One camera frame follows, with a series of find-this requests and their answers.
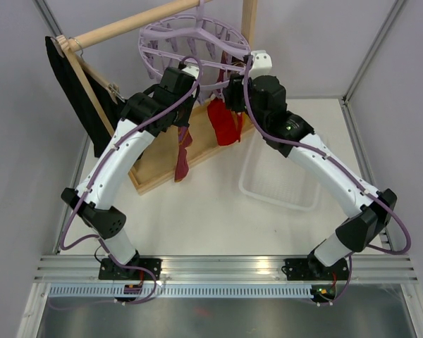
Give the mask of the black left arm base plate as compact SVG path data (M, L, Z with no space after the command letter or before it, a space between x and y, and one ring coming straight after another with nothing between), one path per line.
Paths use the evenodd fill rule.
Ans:
M160 258L135 258L127 263L128 266L138 269L122 268L116 265L110 258L103 258L101 261L98 279L99 280L152 280L150 271L159 280L161 273Z

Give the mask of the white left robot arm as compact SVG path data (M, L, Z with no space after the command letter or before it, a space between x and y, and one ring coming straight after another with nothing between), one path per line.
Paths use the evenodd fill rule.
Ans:
M170 126L188 125L199 94L201 70L193 64L168 67L159 83L132 95L109 144L89 175L75 188L61 194L73 215L94 230L115 260L123 279L139 272L137 251L123 229L126 216L114 207L118 190L145 149Z

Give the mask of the maroon purple striped sock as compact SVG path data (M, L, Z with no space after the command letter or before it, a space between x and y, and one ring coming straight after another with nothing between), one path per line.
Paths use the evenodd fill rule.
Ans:
M224 65L228 64L228 54L225 51L221 52L221 63ZM218 82L224 82L228 79L228 75L230 74L230 71L227 69L219 69L219 74L217 81Z

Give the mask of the red sock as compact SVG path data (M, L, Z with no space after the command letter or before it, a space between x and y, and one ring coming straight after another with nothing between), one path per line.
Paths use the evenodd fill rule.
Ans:
M245 114L244 113L233 113L234 121L235 121L235 140L240 143L241 142L241 134L243 131L243 127L245 124Z
M207 107L207 115L219 146L229 146L238 140L232 112L226 108L222 100L213 99Z

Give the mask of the mustard sock brown cuff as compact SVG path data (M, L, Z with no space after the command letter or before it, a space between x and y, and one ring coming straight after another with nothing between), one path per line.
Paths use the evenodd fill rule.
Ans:
M242 61L234 61L234 62L232 62L231 65L233 67L236 67L237 68L236 72L241 72L245 68L245 64Z

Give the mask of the purple round clip hanger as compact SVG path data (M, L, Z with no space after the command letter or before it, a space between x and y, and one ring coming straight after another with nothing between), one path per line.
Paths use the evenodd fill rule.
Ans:
M200 101L222 98L222 89L237 68L231 64L242 61L251 52L246 38L234 27L204 14L205 2L200 1L194 13L179 13L140 28L138 49L151 79L159 81L169 66L184 57L200 59L204 74ZM228 54L228 64L221 63L221 52ZM219 69L230 71L228 79L218 82Z

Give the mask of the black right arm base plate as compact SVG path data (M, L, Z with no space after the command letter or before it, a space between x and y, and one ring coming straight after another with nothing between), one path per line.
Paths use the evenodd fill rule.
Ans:
M281 268L288 281L337 281L349 278L349 266L342 258L330 267L311 258L286 258Z

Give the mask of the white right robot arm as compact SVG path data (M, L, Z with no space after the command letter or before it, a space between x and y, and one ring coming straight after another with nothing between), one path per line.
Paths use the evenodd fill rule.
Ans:
M379 190L338 160L314 128L287 109L286 89L276 77L233 74L223 96L226 108L248 114L267 145L312 173L347 216L309 253L309 273L326 277L340 259L366 249L390 222L396 194Z

